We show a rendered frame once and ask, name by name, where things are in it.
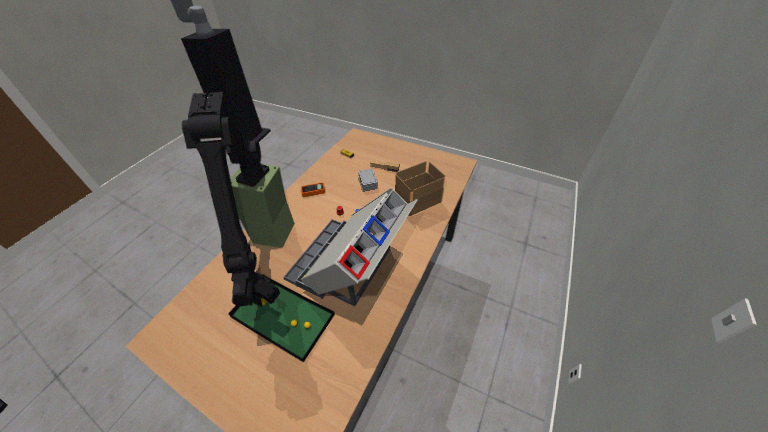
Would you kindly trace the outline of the red rectangular frame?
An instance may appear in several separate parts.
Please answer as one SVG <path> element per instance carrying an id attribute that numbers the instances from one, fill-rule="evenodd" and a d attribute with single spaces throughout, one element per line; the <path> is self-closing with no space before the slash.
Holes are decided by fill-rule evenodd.
<path id="1" fill-rule="evenodd" d="M 353 251 L 354 251 L 354 252 L 355 252 L 355 253 L 356 253 L 356 254 L 357 254 L 357 255 L 358 255 L 358 256 L 359 256 L 361 259 L 363 259 L 363 260 L 366 262 L 366 263 L 364 264 L 364 266 L 362 267 L 362 269 L 360 270 L 360 272 L 358 273 L 358 275 L 357 275 L 357 274 L 356 274 L 356 273 L 355 273 L 355 272 L 354 272 L 354 271 L 353 271 L 351 268 L 349 268 L 349 267 L 348 267 L 348 266 L 347 266 L 347 265 L 344 263 L 345 259 L 348 257 L 348 255 L 350 254 L 350 252 L 351 252 L 352 250 L 353 250 Z M 364 258 L 364 257 L 363 257 L 363 256 L 362 256 L 362 255 L 361 255 L 361 254 L 360 254 L 360 253 L 359 253 L 359 252 L 358 252 L 358 251 L 357 251 L 357 250 L 356 250 L 354 247 L 352 247 L 352 246 L 350 246 L 350 247 L 348 248 L 348 250 L 347 250 L 347 251 L 346 251 L 346 253 L 343 255 L 343 257 L 340 259 L 340 261 L 339 261 L 339 262 L 340 262 L 340 263 L 341 263 L 341 264 L 342 264 L 342 265 L 343 265 L 343 266 L 344 266 L 344 267 L 345 267 L 347 270 L 349 270 L 349 271 L 350 271 L 350 272 L 351 272 L 351 273 L 352 273 L 352 274 L 353 274 L 353 275 L 354 275 L 356 278 L 358 278 L 358 279 L 360 279 L 360 277 L 362 276 L 362 274 L 364 273 L 364 271 L 366 270 L 366 268 L 367 268 L 367 267 L 368 267 L 368 265 L 370 264 L 370 262 L 369 262 L 367 259 L 365 259 L 365 258 Z"/>

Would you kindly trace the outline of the blue square band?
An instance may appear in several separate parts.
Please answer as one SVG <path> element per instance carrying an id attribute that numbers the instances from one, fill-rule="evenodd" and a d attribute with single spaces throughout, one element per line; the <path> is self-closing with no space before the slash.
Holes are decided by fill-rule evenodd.
<path id="1" fill-rule="evenodd" d="M 371 233 L 370 233 L 370 232 L 367 230 L 367 229 L 368 229 L 368 227 L 370 226 L 370 224 L 373 222 L 373 220 L 375 220 L 375 221 L 376 221 L 376 222 L 377 222 L 377 223 L 378 223 L 378 224 L 379 224 L 379 225 L 380 225 L 380 226 L 381 226 L 381 227 L 382 227 L 382 228 L 383 228 L 383 229 L 386 231 L 386 232 L 385 232 L 385 234 L 383 235 L 383 237 L 381 238 L 381 240 L 380 240 L 380 241 L 378 241 L 378 240 L 377 240 L 377 239 L 376 239 L 376 238 L 375 238 L 375 237 L 374 237 L 374 236 L 373 236 L 373 235 L 372 235 L 372 234 L 371 234 Z M 385 226 L 384 226 L 384 225 L 383 225 L 383 224 L 382 224 L 382 223 L 381 223 L 381 222 L 380 222 L 380 221 L 379 221 L 379 220 L 378 220 L 378 219 L 377 219 L 377 218 L 376 218 L 374 215 L 372 215 L 372 217 L 370 218 L 370 220 L 369 220 L 369 221 L 367 222 L 367 224 L 364 226 L 363 230 L 364 230 L 364 231 L 365 231 L 365 232 L 366 232 L 366 233 L 367 233 L 367 234 L 368 234 L 368 235 L 369 235 L 371 238 L 373 238 L 373 239 L 374 239 L 374 240 L 375 240 L 375 241 L 376 241 L 376 242 L 377 242 L 377 243 L 378 243 L 380 246 L 382 245 L 382 243 L 384 242 L 384 240 L 386 239 L 386 237 L 387 237 L 387 236 L 388 236 L 388 234 L 390 233 L 390 231 L 389 231 L 389 230 L 388 230 L 388 229 L 387 229 L 387 228 L 386 228 L 386 227 L 385 227 Z"/>

